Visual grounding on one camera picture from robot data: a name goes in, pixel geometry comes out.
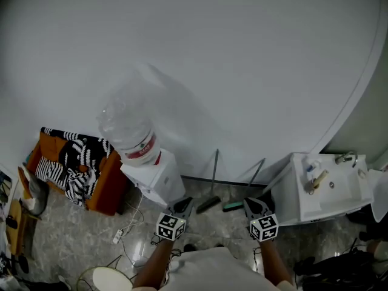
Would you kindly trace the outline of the white vanity sink cabinet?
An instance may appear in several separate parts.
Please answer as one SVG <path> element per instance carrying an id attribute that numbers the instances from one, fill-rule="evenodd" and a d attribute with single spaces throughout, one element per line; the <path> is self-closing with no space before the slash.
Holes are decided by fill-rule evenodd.
<path id="1" fill-rule="evenodd" d="M 288 164 L 268 185 L 275 203 L 275 214 L 281 226 L 307 224 L 352 213 L 370 204 L 373 194 L 369 187 L 366 156 L 358 155 L 358 163 L 335 164 L 339 155 L 294 153 Z M 311 161 L 321 161 L 321 168 L 307 173 Z M 358 169 L 366 173 L 358 176 Z M 304 185 L 323 170 L 329 174 L 321 181 L 313 195 Z"/>

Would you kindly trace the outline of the green head broom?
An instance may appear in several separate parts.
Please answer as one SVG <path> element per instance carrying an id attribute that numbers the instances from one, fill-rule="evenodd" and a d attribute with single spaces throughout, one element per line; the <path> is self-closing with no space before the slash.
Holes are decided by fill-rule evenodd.
<path id="1" fill-rule="evenodd" d="M 265 158 L 260 160 L 260 162 L 258 164 L 258 168 L 256 169 L 254 175 L 252 176 L 251 180 L 249 181 L 247 187 L 250 187 L 252 185 L 252 183 L 254 182 L 257 174 L 260 172 L 263 164 L 265 163 L 265 160 L 266 160 Z M 243 208 L 243 202 L 242 201 L 240 201 L 240 202 L 231 202 L 231 203 L 226 204 L 222 208 L 222 211 L 223 212 L 230 212 L 230 211 L 238 210 L 238 209 L 241 209 L 241 208 Z"/>

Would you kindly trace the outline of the clear water bottle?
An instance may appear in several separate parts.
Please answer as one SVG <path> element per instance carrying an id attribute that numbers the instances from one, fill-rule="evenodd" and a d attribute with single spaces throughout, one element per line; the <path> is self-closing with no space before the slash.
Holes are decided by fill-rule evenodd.
<path id="1" fill-rule="evenodd" d="M 110 99 L 97 120 L 102 137 L 123 164 L 142 167 L 157 163 L 160 144 L 144 101 Z"/>

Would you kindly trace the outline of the person's left forearm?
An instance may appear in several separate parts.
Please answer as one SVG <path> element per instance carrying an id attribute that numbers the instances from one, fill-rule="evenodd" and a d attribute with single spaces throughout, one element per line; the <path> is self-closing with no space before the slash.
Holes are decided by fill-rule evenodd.
<path id="1" fill-rule="evenodd" d="M 133 288 L 152 287 L 158 290 L 166 275 L 174 242 L 164 239 L 159 242 L 151 257 L 138 273 Z"/>

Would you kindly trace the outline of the cluttered white shelf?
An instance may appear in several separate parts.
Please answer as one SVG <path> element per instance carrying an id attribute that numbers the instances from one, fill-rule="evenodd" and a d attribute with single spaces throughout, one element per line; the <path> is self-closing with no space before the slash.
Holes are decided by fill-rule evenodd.
<path id="1" fill-rule="evenodd" d="M 0 164 L 0 211 L 4 214 L 8 213 L 10 201 L 13 198 L 14 187 L 16 180 L 14 176 Z"/>

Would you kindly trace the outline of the white toilet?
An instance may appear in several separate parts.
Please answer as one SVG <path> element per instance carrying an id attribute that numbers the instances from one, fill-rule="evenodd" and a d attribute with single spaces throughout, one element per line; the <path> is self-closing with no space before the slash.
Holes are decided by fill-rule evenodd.
<path id="1" fill-rule="evenodd" d="M 388 172 L 370 169 L 368 182 L 373 193 L 372 214 L 376 222 L 381 222 L 388 213 Z"/>

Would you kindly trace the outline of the wooden stool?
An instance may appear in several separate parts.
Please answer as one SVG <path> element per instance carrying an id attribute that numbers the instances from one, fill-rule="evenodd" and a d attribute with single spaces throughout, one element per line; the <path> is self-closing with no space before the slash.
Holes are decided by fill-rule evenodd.
<path id="1" fill-rule="evenodd" d="M 10 244 L 10 252 L 13 256 L 19 256 L 24 250 L 24 235 L 27 223 L 31 220 L 41 220 L 40 217 L 32 215 L 21 203 L 14 199 L 10 205 L 6 223 L 6 235 Z"/>

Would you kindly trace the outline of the chrome faucet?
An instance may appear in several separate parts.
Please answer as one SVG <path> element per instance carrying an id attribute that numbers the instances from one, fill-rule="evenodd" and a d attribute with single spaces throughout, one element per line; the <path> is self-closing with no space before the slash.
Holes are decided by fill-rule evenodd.
<path id="1" fill-rule="evenodd" d="M 340 165 L 341 163 L 351 162 L 352 168 L 358 163 L 358 154 L 355 151 L 349 151 L 347 153 L 343 153 L 335 158 L 335 164 Z"/>

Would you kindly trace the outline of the tan brush cup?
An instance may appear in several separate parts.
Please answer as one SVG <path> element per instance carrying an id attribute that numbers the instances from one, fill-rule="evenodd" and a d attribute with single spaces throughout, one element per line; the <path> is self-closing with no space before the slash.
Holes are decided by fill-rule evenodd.
<path id="1" fill-rule="evenodd" d="M 313 195 L 315 190 L 319 188 L 321 181 L 329 174 L 328 170 L 323 170 L 316 178 L 312 178 L 304 185 L 304 190 L 309 194 Z"/>

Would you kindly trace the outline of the person's right forearm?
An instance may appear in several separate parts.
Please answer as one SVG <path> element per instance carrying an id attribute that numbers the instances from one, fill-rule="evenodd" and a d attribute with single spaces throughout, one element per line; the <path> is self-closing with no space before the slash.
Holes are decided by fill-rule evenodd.
<path id="1" fill-rule="evenodd" d="M 259 243 L 263 260 L 264 276 L 277 286 L 283 281 L 293 284 L 284 262 L 282 261 L 273 241 L 267 240 Z"/>

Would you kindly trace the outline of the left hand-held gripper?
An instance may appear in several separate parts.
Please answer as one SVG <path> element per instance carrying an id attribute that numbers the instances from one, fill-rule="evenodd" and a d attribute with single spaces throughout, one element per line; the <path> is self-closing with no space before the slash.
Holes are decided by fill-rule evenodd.
<path id="1" fill-rule="evenodd" d="M 169 241 L 177 240 L 186 231 L 192 207 L 193 198 L 190 196 L 172 201 L 158 217 L 156 234 Z"/>

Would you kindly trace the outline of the grey broom with metal handle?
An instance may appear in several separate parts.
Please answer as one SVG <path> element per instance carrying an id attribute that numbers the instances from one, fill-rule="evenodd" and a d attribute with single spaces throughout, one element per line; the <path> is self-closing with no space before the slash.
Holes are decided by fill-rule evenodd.
<path id="1" fill-rule="evenodd" d="M 213 192 L 213 188 L 215 185 L 215 175 L 216 175 L 216 170 L 218 166 L 218 157 L 219 157 L 219 149 L 216 149 L 215 160 L 213 165 L 212 181 L 210 186 L 210 196 L 197 207 L 196 209 L 197 215 L 204 213 L 208 209 L 212 208 L 213 206 L 221 202 L 221 199 L 218 196 L 216 196 Z"/>

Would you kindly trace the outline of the black white striped blanket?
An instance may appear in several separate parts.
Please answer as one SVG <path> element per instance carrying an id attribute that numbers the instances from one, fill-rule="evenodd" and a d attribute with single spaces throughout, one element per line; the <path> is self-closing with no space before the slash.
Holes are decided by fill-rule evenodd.
<path id="1" fill-rule="evenodd" d="M 48 127 L 41 129 L 39 143 L 42 156 L 35 170 L 36 177 L 53 183 L 71 202 L 85 207 L 113 146 L 104 138 Z"/>

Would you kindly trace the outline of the grey orange cushion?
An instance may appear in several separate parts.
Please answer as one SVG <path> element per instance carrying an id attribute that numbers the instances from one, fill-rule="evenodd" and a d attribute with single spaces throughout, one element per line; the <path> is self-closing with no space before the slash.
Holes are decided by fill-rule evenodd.
<path id="1" fill-rule="evenodd" d="M 37 178 L 36 175 L 27 168 L 25 162 L 22 163 L 22 166 L 18 167 L 18 173 L 27 196 L 35 201 L 32 209 L 29 209 L 30 213 L 35 216 L 41 215 L 47 207 L 49 196 L 48 185 Z"/>

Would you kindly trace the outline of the person's white shirt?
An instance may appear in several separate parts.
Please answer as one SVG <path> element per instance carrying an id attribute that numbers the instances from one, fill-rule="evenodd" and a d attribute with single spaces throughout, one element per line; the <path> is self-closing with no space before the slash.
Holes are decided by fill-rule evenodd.
<path id="1" fill-rule="evenodd" d="M 159 291 L 297 291 L 287 281 L 271 283 L 225 247 L 185 252 L 173 258 Z"/>

